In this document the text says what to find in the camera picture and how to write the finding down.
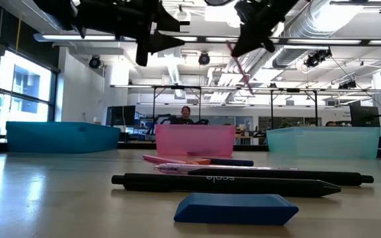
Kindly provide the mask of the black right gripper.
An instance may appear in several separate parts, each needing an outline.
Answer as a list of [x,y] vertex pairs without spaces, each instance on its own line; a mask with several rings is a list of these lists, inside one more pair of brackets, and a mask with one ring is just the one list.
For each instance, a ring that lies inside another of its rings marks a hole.
[[[240,57],[248,52],[264,47],[268,52],[275,51],[270,39],[271,30],[280,22],[286,21],[286,15],[299,0],[239,0],[235,4],[240,19],[240,37],[233,50],[233,57]],[[251,32],[265,34],[261,37],[244,36]]]

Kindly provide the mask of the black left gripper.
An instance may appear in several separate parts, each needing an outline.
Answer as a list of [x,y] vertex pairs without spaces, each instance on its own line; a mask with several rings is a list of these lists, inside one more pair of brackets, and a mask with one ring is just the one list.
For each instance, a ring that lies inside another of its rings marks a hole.
[[159,30],[180,32],[181,26],[189,26],[189,21],[179,21],[170,15],[160,0],[81,0],[77,6],[79,22],[88,29],[98,30],[121,37],[133,38],[138,47],[136,63],[146,66],[148,53],[151,54],[185,44],[184,40],[164,35],[151,26],[157,22]]

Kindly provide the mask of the pink pencil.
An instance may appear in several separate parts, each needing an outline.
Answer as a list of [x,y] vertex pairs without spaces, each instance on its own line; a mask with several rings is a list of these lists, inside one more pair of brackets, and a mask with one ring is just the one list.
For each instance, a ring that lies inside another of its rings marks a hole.
[[152,155],[144,155],[143,159],[150,163],[163,164],[163,163],[176,163],[176,164],[196,164],[194,161],[180,161],[175,159],[162,158]]
[[[232,44],[230,41],[226,41],[226,46],[228,47],[230,53],[232,54],[233,53],[233,47],[232,47]],[[241,64],[239,63],[238,61],[238,58],[235,57],[235,56],[232,56],[232,59],[234,60],[234,62],[237,64],[237,67],[238,67],[238,70],[239,72],[242,74],[243,76],[243,80],[244,80],[244,83],[245,83],[245,86],[248,88],[248,91],[251,95],[253,95],[253,87],[251,86],[251,84],[249,83],[249,78],[248,76],[245,74]]]

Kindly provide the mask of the dark blue crayon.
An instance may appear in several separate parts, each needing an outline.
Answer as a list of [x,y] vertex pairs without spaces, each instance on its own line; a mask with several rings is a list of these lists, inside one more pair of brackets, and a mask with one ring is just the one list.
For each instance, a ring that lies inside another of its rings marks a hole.
[[227,165],[227,166],[240,166],[240,167],[252,167],[253,161],[248,160],[235,160],[235,159],[217,159],[210,158],[211,165]]

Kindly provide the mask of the black monitor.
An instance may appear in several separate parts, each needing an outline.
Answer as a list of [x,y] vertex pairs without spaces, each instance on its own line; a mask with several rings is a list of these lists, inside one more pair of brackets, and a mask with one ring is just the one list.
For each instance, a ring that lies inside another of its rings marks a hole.
[[352,127],[380,127],[378,108],[375,106],[350,106]]
[[110,106],[107,108],[107,126],[133,126],[135,124],[135,106]]

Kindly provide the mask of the long ceiling light strip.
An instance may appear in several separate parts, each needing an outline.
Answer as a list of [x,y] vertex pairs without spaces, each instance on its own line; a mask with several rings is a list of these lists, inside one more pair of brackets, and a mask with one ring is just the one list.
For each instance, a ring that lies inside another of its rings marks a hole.
[[136,40],[129,37],[121,36],[116,39],[113,35],[87,35],[82,38],[80,35],[51,35],[51,34],[34,34],[34,39],[38,42],[135,42]]

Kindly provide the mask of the pink translucent plastic bin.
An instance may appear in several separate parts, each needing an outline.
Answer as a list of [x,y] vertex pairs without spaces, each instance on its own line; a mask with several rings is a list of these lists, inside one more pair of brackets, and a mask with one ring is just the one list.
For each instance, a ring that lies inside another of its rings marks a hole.
[[159,155],[231,157],[235,127],[195,124],[158,124],[155,143]]

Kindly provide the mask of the teal translucent plastic bin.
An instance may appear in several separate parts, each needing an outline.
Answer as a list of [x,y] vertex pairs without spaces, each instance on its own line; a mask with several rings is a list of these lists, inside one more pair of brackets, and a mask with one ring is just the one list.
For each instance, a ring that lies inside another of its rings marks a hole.
[[328,159],[375,159],[380,128],[289,127],[269,130],[267,145],[274,155]]

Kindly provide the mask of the plain black pen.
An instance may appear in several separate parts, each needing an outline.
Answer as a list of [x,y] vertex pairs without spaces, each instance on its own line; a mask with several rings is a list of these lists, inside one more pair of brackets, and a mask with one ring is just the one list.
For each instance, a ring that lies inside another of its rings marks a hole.
[[322,180],[324,182],[341,186],[360,186],[362,184],[372,184],[374,182],[374,177],[371,175],[334,171],[196,169],[189,171],[188,175]]

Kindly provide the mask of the blue plastic bin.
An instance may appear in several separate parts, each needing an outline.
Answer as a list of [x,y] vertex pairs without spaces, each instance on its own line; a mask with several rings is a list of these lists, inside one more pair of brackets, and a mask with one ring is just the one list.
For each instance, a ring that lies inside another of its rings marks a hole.
[[8,150],[16,153],[92,153],[118,147],[120,129],[85,122],[7,122]]

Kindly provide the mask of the black pen with white print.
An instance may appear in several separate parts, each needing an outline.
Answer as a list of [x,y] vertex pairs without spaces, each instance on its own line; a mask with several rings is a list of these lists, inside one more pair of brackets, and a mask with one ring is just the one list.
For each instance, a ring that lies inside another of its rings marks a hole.
[[111,183],[142,192],[205,192],[221,194],[278,194],[320,198],[341,191],[341,187],[320,180],[247,178],[194,175],[126,173],[114,175]]

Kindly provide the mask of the large window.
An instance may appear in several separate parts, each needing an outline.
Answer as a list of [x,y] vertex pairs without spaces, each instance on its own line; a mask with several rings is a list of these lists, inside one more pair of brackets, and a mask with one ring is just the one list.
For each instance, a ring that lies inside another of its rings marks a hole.
[[55,74],[7,50],[0,57],[0,138],[7,122],[47,122]]

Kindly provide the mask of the blue eraser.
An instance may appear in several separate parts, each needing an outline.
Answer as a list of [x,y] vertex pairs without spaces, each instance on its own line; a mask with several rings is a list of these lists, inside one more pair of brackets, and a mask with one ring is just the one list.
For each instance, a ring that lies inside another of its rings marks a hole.
[[284,225],[299,208],[278,194],[192,193],[177,207],[174,221]]

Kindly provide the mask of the silver ventilation duct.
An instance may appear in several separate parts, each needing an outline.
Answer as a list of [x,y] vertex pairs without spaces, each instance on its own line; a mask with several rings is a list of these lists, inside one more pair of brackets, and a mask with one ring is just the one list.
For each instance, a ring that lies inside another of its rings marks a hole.
[[[287,38],[329,38],[348,24],[359,12],[362,5],[335,5],[331,1],[312,0],[296,20],[282,33]],[[251,76],[258,81],[271,80],[296,63],[306,53],[305,49],[277,46],[273,53],[265,53],[251,70]]]

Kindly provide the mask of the black background rig frame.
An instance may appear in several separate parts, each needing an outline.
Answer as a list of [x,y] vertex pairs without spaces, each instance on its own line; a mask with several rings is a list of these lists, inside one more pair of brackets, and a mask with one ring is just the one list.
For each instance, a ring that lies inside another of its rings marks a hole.
[[197,99],[198,99],[198,119],[201,119],[201,97],[202,97],[202,87],[201,86],[192,86],[192,85],[153,85],[153,102],[152,102],[152,117],[153,117],[153,123],[155,123],[155,103],[156,98],[158,97],[158,94],[156,91],[158,89],[161,89],[161,93],[165,89],[172,89],[172,90],[189,90],[193,92]]
[[314,101],[314,111],[315,111],[315,125],[319,126],[319,116],[318,116],[318,90],[315,89],[300,89],[300,88],[277,88],[277,89],[270,89],[269,95],[270,95],[270,108],[271,108],[271,127],[274,127],[274,100],[277,96],[281,95],[282,93],[290,93],[290,94],[296,94],[296,93],[304,93],[308,96],[312,101]]

